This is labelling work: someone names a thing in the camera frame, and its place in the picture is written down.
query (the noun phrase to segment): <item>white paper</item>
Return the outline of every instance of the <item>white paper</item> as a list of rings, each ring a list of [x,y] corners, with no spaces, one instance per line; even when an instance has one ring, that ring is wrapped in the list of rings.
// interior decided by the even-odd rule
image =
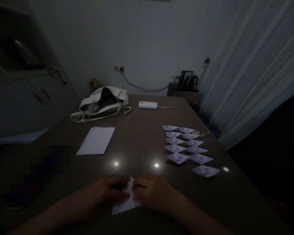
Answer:
[[[201,140],[189,140],[189,141],[186,141],[186,145],[187,146],[190,146],[190,147],[198,147],[200,146],[204,141],[201,141]]]
[[[193,171],[197,174],[197,175],[201,175],[204,177],[210,177],[210,176],[214,176],[216,174],[218,174],[220,172],[219,169],[210,167],[210,166],[205,166],[205,165],[200,165],[198,167],[193,168]]]
[[[180,132],[188,134],[194,131],[194,129],[189,129],[189,128],[185,128],[185,127],[180,127],[179,128]]]
[[[185,162],[187,159],[189,159],[189,156],[180,153],[173,153],[167,156],[167,158],[171,161],[174,161],[175,163],[181,164],[182,162]]]
[[[184,151],[186,149],[186,148],[181,147],[179,145],[168,145],[168,146],[165,146],[165,148],[167,150],[171,151],[171,152],[174,152],[174,153],[176,153],[176,152],[182,152],[182,151]]]
[[[166,132],[166,135],[167,137],[169,138],[176,138],[178,137],[179,135],[181,135],[182,133],[179,133],[179,132]]]
[[[172,131],[177,129],[178,127],[175,126],[162,126],[165,131]]]
[[[91,128],[76,155],[104,154],[114,129],[114,127]]]
[[[127,183],[127,188],[122,190],[123,192],[129,193],[131,196],[126,201],[124,201],[122,204],[114,205],[112,208],[112,215],[115,215],[115,214],[118,214],[118,213],[121,213],[124,211],[128,211],[128,210],[131,210],[135,207],[143,205],[141,202],[139,202],[137,200],[133,200],[133,195],[134,195],[133,190],[132,190],[133,182],[134,182],[134,179],[131,177],[130,181]]]
[[[187,147],[186,148],[188,152],[191,152],[191,153],[202,153],[202,152],[207,152],[208,150],[206,149],[202,149],[202,148],[199,148],[199,147]]]
[[[190,158],[192,161],[197,162],[199,164],[205,164],[205,163],[213,160],[213,158],[207,157],[205,155],[201,155],[199,153],[190,155]]]
[[[191,140],[191,139],[195,139],[195,138],[199,137],[200,135],[195,135],[195,134],[182,134],[182,136],[183,136],[184,139]]]
[[[180,140],[177,138],[166,138],[166,140],[170,143],[170,144],[181,144],[184,143],[184,140]]]

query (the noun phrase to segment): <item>power cord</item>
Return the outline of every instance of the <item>power cord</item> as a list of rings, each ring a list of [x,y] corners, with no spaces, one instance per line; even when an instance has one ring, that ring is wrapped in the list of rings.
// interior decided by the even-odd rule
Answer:
[[[134,87],[137,87],[137,88],[139,88],[139,89],[141,89],[141,90],[143,90],[143,91],[146,91],[146,92],[150,92],[150,91],[161,91],[161,90],[164,90],[165,88],[168,87],[168,86],[166,86],[166,87],[164,87],[164,88],[162,88],[162,89],[159,89],[159,90],[144,90],[143,88],[140,88],[139,86],[136,86],[136,85],[130,83],[130,82],[126,79],[126,77],[125,77],[124,74],[123,74],[123,69],[122,69],[122,67],[120,68],[120,72],[122,73],[122,75],[123,75],[125,81],[127,81],[130,85],[132,85],[132,86],[134,86]]]
[[[60,73],[58,70],[56,70],[56,69],[54,69],[54,68],[48,68],[48,74],[49,74],[50,77],[53,77],[53,78],[59,78],[59,79],[62,81],[62,84],[63,84],[63,85],[67,85],[67,83],[62,79],[62,77],[61,77],[61,73]]]

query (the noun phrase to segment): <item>white curtain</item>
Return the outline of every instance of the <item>white curtain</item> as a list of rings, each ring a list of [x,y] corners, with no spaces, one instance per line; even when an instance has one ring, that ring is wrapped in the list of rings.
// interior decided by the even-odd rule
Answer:
[[[226,149],[294,95],[294,1],[241,1],[199,89]]]

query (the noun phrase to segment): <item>folded paper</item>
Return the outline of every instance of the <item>folded paper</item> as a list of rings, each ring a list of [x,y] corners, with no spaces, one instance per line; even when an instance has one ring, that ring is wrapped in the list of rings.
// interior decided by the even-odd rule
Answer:
[[[120,205],[114,205],[112,208],[112,215],[131,210],[135,207],[142,206],[143,204],[137,200],[133,200],[133,182],[134,179],[131,177],[130,181],[127,183],[127,188],[123,192],[129,193],[131,196]]]
[[[199,148],[199,147],[187,147],[186,148],[188,152],[191,152],[191,153],[202,153],[202,152],[207,152],[208,150],[206,149],[202,149],[202,148]]]
[[[168,145],[168,146],[165,146],[165,148],[167,150],[171,151],[171,152],[174,152],[174,153],[176,153],[176,152],[182,152],[182,151],[184,151],[186,149],[186,148],[181,147],[179,145]]]
[[[193,168],[193,171],[197,175],[201,175],[204,177],[211,177],[211,176],[214,176],[220,172],[219,169],[216,169],[216,168],[213,168],[210,166],[205,166],[205,165],[200,165],[198,167],[195,167],[195,168]]]
[[[185,142],[184,140],[180,140],[180,139],[177,139],[177,138],[166,138],[166,140],[167,140],[170,144],[176,144],[176,145]]]
[[[180,154],[180,153],[173,153],[173,154],[167,156],[167,158],[170,159],[171,161],[174,161],[177,164],[181,164],[182,162],[189,159],[189,156],[184,155],[184,154]]]
[[[189,128],[185,128],[185,127],[180,127],[179,128],[180,132],[188,134],[194,131],[194,129],[189,129]]]
[[[178,127],[175,126],[162,126],[165,131],[172,131],[177,129]]]
[[[199,153],[190,155],[190,159],[199,164],[205,164],[206,162],[213,160],[213,158],[207,157],[205,155],[201,155]]]
[[[189,141],[186,141],[186,145],[187,146],[190,146],[190,147],[197,147],[197,146],[200,146],[204,141],[201,141],[201,140],[189,140]]]
[[[192,140],[192,139],[195,139],[195,138],[199,137],[200,135],[196,135],[196,134],[182,134],[182,136],[183,136],[184,139]]]
[[[179,133],[179,132],[166,132],[166,135],[167,137],[169,138],[176,138],[178,137],[179,135],[181,135],[182,133]]]

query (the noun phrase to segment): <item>metal buckle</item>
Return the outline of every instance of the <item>metal buckle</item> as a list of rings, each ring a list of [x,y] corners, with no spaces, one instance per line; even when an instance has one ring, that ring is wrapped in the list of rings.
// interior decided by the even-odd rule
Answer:
[[[85,114],[82,116],[82,118],[81,118],[81,121],[85,121],[85,120],[88,120],[90,117],[88,117],[88,116],[85,116]]]

